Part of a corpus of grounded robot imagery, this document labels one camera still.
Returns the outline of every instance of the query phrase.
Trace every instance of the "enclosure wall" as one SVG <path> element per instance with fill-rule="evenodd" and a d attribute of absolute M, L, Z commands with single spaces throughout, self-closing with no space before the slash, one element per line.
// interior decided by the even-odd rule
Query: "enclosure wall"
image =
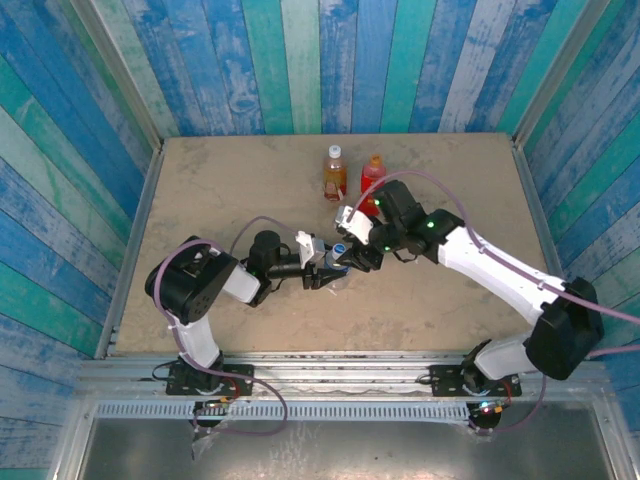
<path fill-rule="evenodd" d="M 151 148 L 69 0 L 0 5 L 0 478 L 44 478 Z"/>

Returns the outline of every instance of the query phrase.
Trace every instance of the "cable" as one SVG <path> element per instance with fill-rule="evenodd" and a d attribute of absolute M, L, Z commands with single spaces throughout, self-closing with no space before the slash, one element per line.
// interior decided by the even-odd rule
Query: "cable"
<path fill-rule="evenodd" d="M 162 304 L 160 303 L 160 284 L 162 283 L 162 277 L 164 276 L 164 273 L 166 272 L 167 267 L 169 266 L 169 263 L 171 263 L 171 260 L 173 260 L 177 255 L 179 255 L 186 249 L 196 245 L 209 245 L 215 248 L 216 250 L 218 250 L 219 252 L 224 252 L 224 249 L 213 240 L 206 240 L 202 238 L 197 240 L 191 240 L 189 242 L 186 242 L 180 245 L 173 253 L 171 253 L 167 258 L 164 259 L 164 261 L 160 264 L 160 268 L 158 269 L 158 273 L 156 275 L 156 281 L 154 282 L 154 285 L 153 285 L 153 301 L 156 305 L 156 308 L 169 321 L 169 329 L 171 330 L 171 333 L 173 334 L 173 338 L 176 341 L 176 344 L 178 345 L 178 349 L 180 350 L 180 356 L 188 365 L 195 368 L 196 370 L 200 370 L 201 372 L 208 373 L 210 375 L 216 375 L 218 377 L 226 377 L 231 379 L 245 380 L 245 381 L 250 381 L 250 382 L 254 382 L 259 385 L 262 385 L 263 387 L 265 387 L 267 390 L 269 390 L 271 393 L 273 393 L 276 396 L 276 398 L 280 401 L 284 409 L 284 415 L 282 417 L 282 421 L 280 422 L 280 424 L 276 428 L 272 430 L 268 430 L 266 432 L 245 432 L 242 430 L 236 430 L 229 427 L 219 428 L 216 431 L 221 433 L 232 433 L 235 435 L 247 435 L 252 437 L 268 437 L 268 436 L 280 433 L 286 428 L 287 420 L 289 418 L 289 409 L 287 407 L 287 402 L 284 400 L 280 392 L 278 392 L 278 390 L 273 388 L 264 380 L 260 380 L 259 378 L 251 377 L 249 375 L 242 375 L 240 373 L 223 372 L 222 370 L 211 370 L 209 368 L 204 367 L 203 365 L 200 365 L 191 357 L 191 355 L 189 355 L 189 353 L 187 352 L 187 349 L 182 343 L 182 339 L 180 338 L 180 335 L 178 335 L 176 319 L 173 317 L 173 315 L 167 312 L 162 306 Z"/>
<path fill-rule="evenodd" d="M 353 210 L 351 210 L 351 213 L 347 217 L 347 222 L 351 221 L 351 219 L 355 215 L 356 211 L 358 210 L 358 207 L 362 204 L 362 202 L 364 202 L 364 200 L 367 198 L 367 196 L 370 195 L 380 184 L 382 184 L 386 180 L 389 180 L 391 178 L 396 178 L 396 177 L 399 177 L 401 175 L 417 175 L 419 177 L 426 178 L 431 183 L 433 183 L 435 186 L 437 186 L 440 190 L 442 190 L 451 199 L 451 201 L 456 205 L 456 208 L 458 209 L 458 211 L 460 212 L 460 215 L 462 216 L 462 219 L 464 220 L 467 232 L 469 232 L 469 237 L 471 238 L 471 241 L 474 243 L 474 245 L 476 247 L 478 247 L 478 250 L 480 250 L 481 253 L 486 254 L 489 258 L 491 258 L 492 260 L 498 262 L 503 267 L 511 270 L 514 273 L 517 273 L 518 275 L 520 275 L 524 279 L 529 280 L 530 282 L 536 284 L 538 286 L 538 288 L 545 289 L 545 290 L 553 293 L 554 295 L 557 295 L 559 297 L 565 298 L 566 300 L 569 300 L 569 301 L 571 301 L 573 303 L 576 303 L 576 304 L 578 304 L 580 306 L 583 306 L 585 308 L 588 308 L 590 310 L 595 310 L 596 312 L 602 313 L 604 315 L 610 315 L 612 317 L 620 318 L 622 320 L 626 320 L 628 322 L 635 323 L 636 325 L 640 325 L 640 318 L 639 317 L 635 317 L 633 315 L 629 315 L 629 314 L 624 313 L 624 312 L 619 312 L 619 311 L 614 310 L 612 308 L 603 307 L 602 305 L 598 305 L 597 303 L 593 303 L 593 302 L 589 302 L 587 300 L 583 300 L 582 298 L 576 297 L 575 295 L 571 295 L 570 293 L 567 293 L 564 290 L 560 290 L 560 289 L 555 288 L 555 287 L 553 287 L 551 285 L 548 285 L 547 283 L 544 282 L 544 280 L 540 280 L 539 278 L 535 277 L 534 275 L 531 275 L 530 273 L 525 272 L 520 267 L 518 267 L 516 265 L 513 265 L 508 260 L 505 260 L 501 256 L 493 253 L 491 251 L 491 249 L 486 248 L 486 245 L 484 245 L 480 241 L 478 236 L 476 235 L 476 232 L 473 229 L 473 226 L 471 224 L 471 218 L 469 217 L 469 214 L 467 213 L 467 210 L 464 208 L 464 205 L 462 204 L 460 199 L 451 190 L 449 190 L 449 188 L 446 185 L 444 185 L 440 180 L 438 180 L 436 177 L 434 177 L 430 173 L 422 172 L 420 170 L 400 170 L 398 172 L 390 173 L 389 175 L 385 175 L 384 177 L 379 178 L 378 180 L 373 182 L 371 184 L 371 186 L 367 190 L 365 190 L 363 192 L 362 196 L 358 199 L 358 201 L 356 202 L 356 204 L 353 207 Z"/>
<path fill-rule="evenodd" d="M 253 225 L 254 223 L 256 223 L 258 220 L 266 220 L 267 222 L 271 222 L 274 225 L 277 225 L 280 228 L 282 228 L 282 229 L 286 230 L 287 232 L 291 233 L 292 235 L 295 235 L 297 233 L 293 228 L 289 227 L 288 225 L 285 225 L 282 222 L 279 222 L 275 218 L 267 217 L 265 215 L 259 215 L 256 218 L 254 218 L 253 220 L 249 220 L 249 222 L 244 227 L 242 227 L 242 230 L 240 230 L 240 232 L 238 232 L 238 235 L 236 235 L 236 238 L 233 240 L 233 243 L 231 244 L 231 248 L 229 249 L 229 255 L 233 254 L 233 250 L 236 248 L 236 244 L 238 243 L 238 240 L 240 240 L 240 237 L 242 237 L 242 235 L 244 235 L 244 232 L 246 232 L 249 229 L 249 227 L 251 225 Z"/>

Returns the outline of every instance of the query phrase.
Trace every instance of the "teal wooden plank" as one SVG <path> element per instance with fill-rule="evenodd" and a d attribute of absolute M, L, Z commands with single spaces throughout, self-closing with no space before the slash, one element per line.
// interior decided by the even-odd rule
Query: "teal wooden plank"
<path fill-rule="evenodd" d="M 115 267 L 120 267 L 124 243 L 4 109 L 0 109 L 0 156 L 80 230 Z"/>
<path fill-rule="evenodd" d="M 73 388 L 0 366 L 0 417 L 64 424 Z"/>
<path fill-rule="evenodd" d="M 293 132 L 322 133 L 317 0 L 281 0 Z"/>
<path fill-rule="evenodd" d="M 436 3 L 436 0 L 398 0 L 382 107 L 382 133 L 409 131 Z"/>
<path fill-rule="evenodd" d="M 72 387 L 89 357 L 0 314 L 0 365 Z"/>
<path fill-rule="evenodd" d="M 46 480 L 46 468 L 5 468 L 0 470 L 0 480 Z"/>
<path fill-rule="evenodd" d="M 147 172 L 151 160 L 151 151 L 143 148 L 140 141 L 133 134 L 133 130 L 127 122 L 122 111 L 118 108 L 109 89 L 106 87 L 100 74 L 91 63 L 91 58 L 82 48 L 80 40 L 76 36 L 71 24 L 67 20 L 56 0 L 32 0 L 33 9 L 40 18 L 42 24 L 49 30 L 53 38 L 57 40 L 60 50 L 66 55 L 69 63 L 86 86 L 96 105 L 102 111 L 105 119 L 117 134 L 120 142 L 125 147 L 133 163 L 144 174 Z M 33 23 L 29 28 L 37 29 L 39 26 Z"/>
<path fill-rule="evenodd" d="M 147 156 L 151 157 L 153 149 L 151 148 L 151 145 L 149 145 L 149 140 L 140 128 L 138 119 L 131 110 L 129 103 L 124 98 L 124 95 L 122 94 L 122 91 L 120 90 L 116 79 L 113 78 L 109 67 L 107 67 L 106 63 L 104 63 L 102 55 L 100 55 L 98 48 L 96 47 L 95 43 L 93 43 L 89 32 L 87 32 L 87 30 L 84 28 L 82 20 L 80 20 L 80 17 L 78 17 L 75 8 L 73 8 L 73 5 L 71 5 L 71 0 L 58 0 L 58 2 L 60 3 L 60 7 L 64 12 L 64 16 L 67 18 L 67 21 L 73 28 L 73 31 L 78 36 L 78 39 L 89 55 L 89 58 L 91 58 L 91 63 L 93 63 L 93 65 L 96 67 L 96 70 L 98 70 L 98 73 L 100 74 L 100 77 L 102 77 L 102 81 L 104 82 L 106 87 L 109 89 L 111 96 L 118 104 L 118 107 L 120 108 L 124 116 L 127 118 L 127 121 L 129 122 L 134 135 L 144 148 Z"/>
<path fill-rule="evenodd" d="M 558 0 L 497 130 L 513 134 L 587 0 Z"/>
<path fill-rule="evenodd" d="M 0 157 L 0 210 L 82 272 L 108 295 L 118 270 L 77 228 Z"/>
<path fill-rule="evenodd" d="M 264 134 L 251 47 L 241 0 L 204 0 L 211 37 L 238 135 Z"/>
<path fill-rule="evenodd" d="M 589 62 L 593 52 L 595 52 L 598 45 L 600 45 L 600 42 L 609 30 L 609 27 L 615 20 L 624 3 L 625 0 L 611 0 L 609 5 L 607 5 L 607 8 L 598 20 L 598 23 L 589 34 L 589 38 L 587 38 L 580 49 L 580 53 L 578 53 L 571 64 L 571 67 L 569 67 L 569 70 L 562 79 L 562 83 L 560 83 L 560 86 L 553 94 L 553 97 L 549 100 L 549 104 L 545 108 L 544 113 L 540 116 L 540 120 L 538 120 L 538 123 L 536 123 L 536 126 L 531 132 L 531 135 L 524 147 L 524 152 L 527 158 L 531 152 L 533 152 L 538 140 L 540 140 L 540 137 L 542 136 L 542 133 L 549 125 L 549 122 L 551 122 L 551 119 L 555 116 L 560 105 L 562 105 L 562 102 L 569 93 L 569 90 L 571 90 L 571 87 L 573 87 L 573 84 L 580 76 L 583 68 Z"/>
<path fill-rule="evenodd" d="M 549 217 L 549 229 L 558 241 L 600 195 L 640 156 L 640 114 L 616 137 Z"/>
<path fill-rule="evenodd" d="M 637 248 L 593 282 L 598 301 L 616 307 L 640 293 L 640 248 Z"/>
<path fill-rule="evenodd" d="M 438 132 L 466 131 L 515 4 L 515 0 L 478 0 Z"/>
<path fill-rule="evenodd" d="M 126 243 L 131 232 L 131 220 L 2 57 L 0 106 L 105 219 L 120 240 Z"/>
<path fill-rule="evenodd" d="M 293 133 L 279 0 L 242 0 L 267 135 Z"/>
<path fill-rule="evenodd" d="M 180 135 L 164 93 L 121 0 L 94 0 L 93 3 L 127 64 L 158 134 L 161 138 Z"/>
<path fill-rule="evenodd" d="M 2 263 L 0 287 L 0 313 L 94 355 L 102 332 L 100 324 Z"/>
<path fill-rule="evenodd" d="M 49 468 L 60 432 L 57 425 L 0 418 L 0 468 Z"/>

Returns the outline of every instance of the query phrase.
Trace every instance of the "red bottle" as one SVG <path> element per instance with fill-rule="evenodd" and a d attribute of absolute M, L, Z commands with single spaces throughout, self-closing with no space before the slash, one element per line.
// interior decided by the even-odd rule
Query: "red bottle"
<path fill-rule="evenodd" d="M 373 182 L 387 174 L 387 167 L 382 163 L 382 157 L 380 155 L 371 155 L 371 160 L 364 167 L 362 167 L 362 176 L 360 177 L 360 193 L 364 193 L 367 188 L 371 186 Z M 384 183 L 381 183 L 376 187 L 376 190 L 380 188 Z M 358 207 L 365 215 L 376 216 L 380 213 L 378 207 L 373 203 L 373 197 L 368 195 L 366 200 L 362 202 Z"/>

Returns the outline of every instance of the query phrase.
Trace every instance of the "painted wood panel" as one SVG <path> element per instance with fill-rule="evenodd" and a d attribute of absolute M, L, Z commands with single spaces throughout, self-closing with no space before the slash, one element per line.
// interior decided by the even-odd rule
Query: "painted wood panel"
<path fill-rule="evenodd" d="M 515 3 L 515 0 L 478 0 L 451 81 L 439 132 L 466 130 Z"/>
<path fill-rule="evenodd" d="M 604 39 L 585 65 L 529 155 L 534 166 L 544 162 L 602 76 L 640 22 L 640 2 L 627 0 Z"/>
<path fill-rule="evenodd" d="M 0 109 L 0 156 L 55 206 L 116 267 L 125 246 L 69 180 Z"/>
<path fill-rule="evenodd" d="M 227 89 L 236 133 L 263 134 L 264 124 L 242 2 L 204 0 L 202 4 Z"/>
<path fill-rule="evenodd" d="M 0 157 L 0 209 L 112 295 L 118 270 Z"/>
<path fill-rule="evenodd" d="M 235 134 L 227 92 L 202 3 L 194 4 L 190 0 L 165 0 L 164 3 L 200 111 L 207 123 L 207 131 L 214 135 Z"/>
<path fill-rule="evenodd" d="M 397 0 L 358 4 L 352 133 L 380 131 L 396 6 Z"/>
<path fill-rule="evenodd" d="M 351 131 L 357 12 L 357 0 L 320 0 L 322 133 Z"/>
<path fill-rule="evenodd" d="M 242 0 L 267 135 L 293 133 L 287 57 L 278 0 Z"/>
<path fill-rule="evenodd" d="M 93 0 L 162 138 L 180 133 L 142 43 L 120 0 Z"/>
<path fill-rule="evenodd" d="M 34 97 L 47 110 L 58 126 L 64 131 L 77 150 L 88 162 L 95 158 L 95 165 L 104 164 L 119 172 L 121 183 L 128 185 L 131 191 L 139 198 L 144 178 L 141 172 L 130 162 L 126 156 L 122 156 L 115 149 L 109 148 L 108 142 L 101 139 L 98 133 L 90 129 L 84 118 L 75 110 L 60 85 L 45 68 L 39 57 L 22 36 L 15 23 L 9 18 L 0 6 L 0 53 L 11 65 L 11 68 L 20 76 L 22 81 L 31 90 Z M 103 170 L 96 168 L 102 174 L 103 181 L 107 182 L 108 176 Z M 120 193 L 120 204 L 128 208 L 129 197 L 126 191 L 113 190 L 114 195 Z"/>
<path fill-rule="evenodd" d="M 0 314 L 0 365 L 73 386 L 86 355 Z"/>
<path fill-rule="evenodd" d="M 127 213 L 2 57 L 0 106 L 105 219 L 120 240 L 126 242 L 131 231 Z"/>
<path fill-rule="evenodd" d="M 383 133 L 409 130 L 435 6 L 434 0 L 398 0 L 380 125 Z"/>
<path fill-rule="evenodd" d="M 73 389 L 0 366 L 0 417 L 62 425 Z"/>
<path fill-rule="evenodd" d="M 57 425 L 0 418 L 0 468 L 49 468 L 60 431 Z"/>
<path fill-rule="evenodd" d="M 437 132 L 476 0 L 438 0 L 409 131 Z"/>
<path fill-rule="evenodd" d="M 499 132 L 515 131 L 586 3 L 587 0 L 558 0 L 500 119 Z"/>
<path fill-rule="evenodd" d="M 473 107 L 467 132 L 496 129 L 555 5 L 556 0 L 516 2 Z"/>
<path fill-rule="evenodd" d="M 40 21 L 57 41 L 60 50 L 66 55 L 70 65 L 77 72 L 133 162 L 141 172 L 146 173 L 151 159 L 151 148 L 149 145 L 145 148 L 133 133 L 129 121 L 125 118 L 100 73 L 91 62 L 89 54 L 80 43 L 80 39 L 73 31 L 73 27 L 64 15 L 58 1 L 33 0 L 33 6 Z"/>

